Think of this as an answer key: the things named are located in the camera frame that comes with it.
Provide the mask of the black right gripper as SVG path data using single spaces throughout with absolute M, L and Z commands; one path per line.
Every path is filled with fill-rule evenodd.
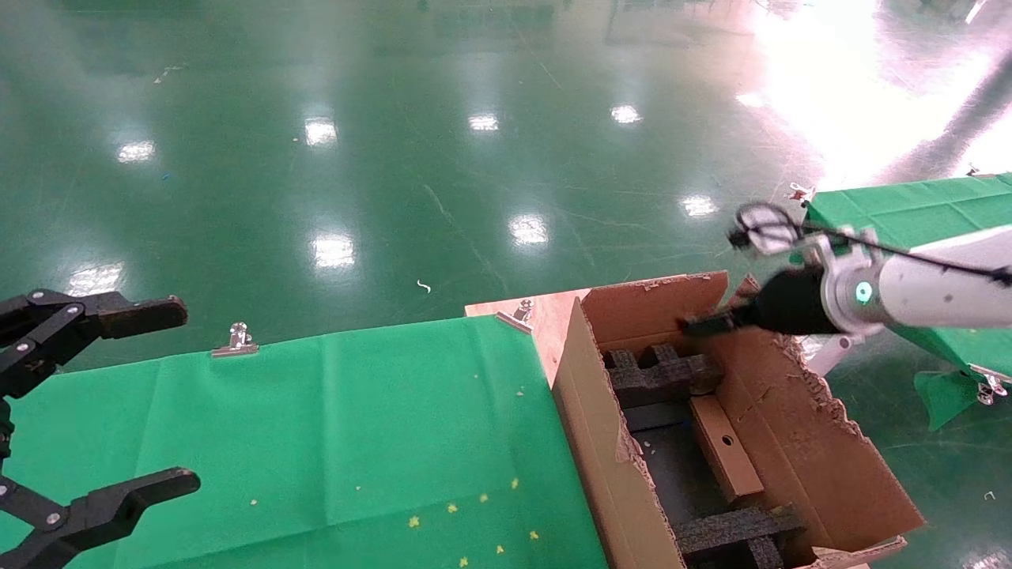
M 784 269 L 759 289 L 748 307 L 682 319 L 687 336 L 719 336 L 758 326 L 788 335 L 830 334 L 825 313 L 821 269 Z

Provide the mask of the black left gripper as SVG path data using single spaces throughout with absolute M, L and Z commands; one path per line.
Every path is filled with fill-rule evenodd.
M 177 296 L 130 301 L 119 292 L 70 296 L 36 289 L 1 303 L 1 395 L 21 399 L 93 342 L 123 339 L 187 324 Z M 0 401 L 0 462 L 11 456 L 14 424 Z M 191 469 L 163 469 L 90 491 L 68 505 L 2 478 L 1 509 L 32 532 L 2 553 L 3 568 L 65 568 L 91 548 L 129 537 L 148 508 L 195 493 Z

